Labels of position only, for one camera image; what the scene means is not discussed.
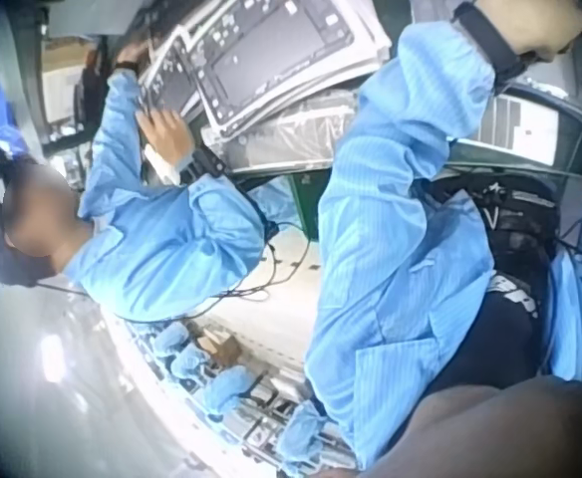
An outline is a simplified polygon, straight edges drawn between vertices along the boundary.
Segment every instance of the dark hair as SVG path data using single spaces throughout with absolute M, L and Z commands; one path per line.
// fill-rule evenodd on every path
M 26 169 L 22 167 L 25 164 L 36 164 L 31 158 L 19 158 L 12 161 L 3 156 L 0 158 L 0 179 L 6 189 L 19 186 L 14 189 L 21 190 L 27 179 Z M 18 195 L 13 196 L 13 211 L 8 211 L 8 216 L 14 220 L 19 213 Z M 20 285 L 25 287 L 34 287 L 43 279 L 56 276 L 49 257 L 30 257 L 21 251 L 9 247 L 5 242 L 5 225 L 4 225 L 4 208 L 0 201 L 0 283 L 5 285 Z

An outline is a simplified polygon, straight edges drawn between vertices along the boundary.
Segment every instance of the collar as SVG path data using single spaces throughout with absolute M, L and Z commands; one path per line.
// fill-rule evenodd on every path
M 86 242 L 72 258 L 63 274 L 75 284 L 80 284 L 94 265 L 110 254 L 121 244 L 125 234 L 114 226 L 107 226 L 103 231 Z

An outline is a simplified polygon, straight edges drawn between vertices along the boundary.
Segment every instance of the cardboard box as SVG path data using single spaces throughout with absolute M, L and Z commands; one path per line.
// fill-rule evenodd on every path
M 211 355 L 221 366 L 233 366 L 242 353 L 240 343 L 233 335 L 225 332 L 203 329 L 203 337 L 198 339 L 198 346 Z

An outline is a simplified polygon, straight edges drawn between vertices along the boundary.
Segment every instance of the black watch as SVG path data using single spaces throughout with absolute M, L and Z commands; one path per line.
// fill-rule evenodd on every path
M 459 5 L 454 11 L 453 21 L 463 27 L 490 60 L 496 74 L 496 93 L 501 93 L 510 81 L 528 69 L 523 59 L 473 3 L 463 2 Z
M 139 75 L 139 64 L 136 62 L 118 62 L 114 65 L 115 70 L 131 70 L 136 73 L 136 76 Z

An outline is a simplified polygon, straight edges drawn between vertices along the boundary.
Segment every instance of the green panel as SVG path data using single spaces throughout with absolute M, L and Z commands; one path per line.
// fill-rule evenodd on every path
M 329 183 L 331 170 L 291 174 L 291 189 L 302 228 L 310 241 L 318 241 L 318 203 Z

